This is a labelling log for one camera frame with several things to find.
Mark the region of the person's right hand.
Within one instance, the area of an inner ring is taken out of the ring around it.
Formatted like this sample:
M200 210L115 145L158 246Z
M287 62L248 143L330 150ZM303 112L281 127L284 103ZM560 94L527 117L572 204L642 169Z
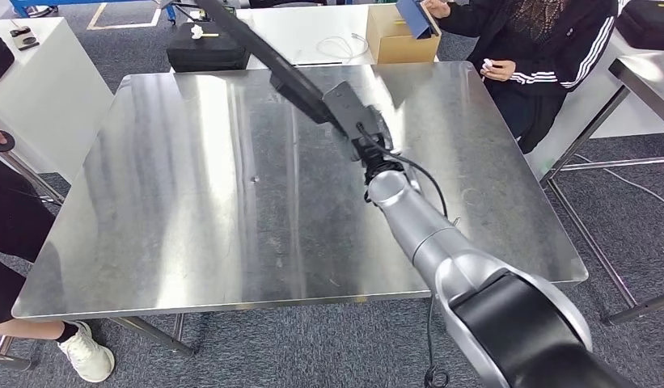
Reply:
M442 0L423 0L421 5L435 19L444 19L450 16L451 8L449 2Z

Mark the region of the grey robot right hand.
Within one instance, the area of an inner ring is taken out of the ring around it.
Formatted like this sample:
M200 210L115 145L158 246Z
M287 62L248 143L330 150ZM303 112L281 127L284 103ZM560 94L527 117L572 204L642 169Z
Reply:
M393 157L394 144L391 131L388 128L382 113L374 106L365 106L365 118L356 124L357 130L372 143L378 150L388 157Z

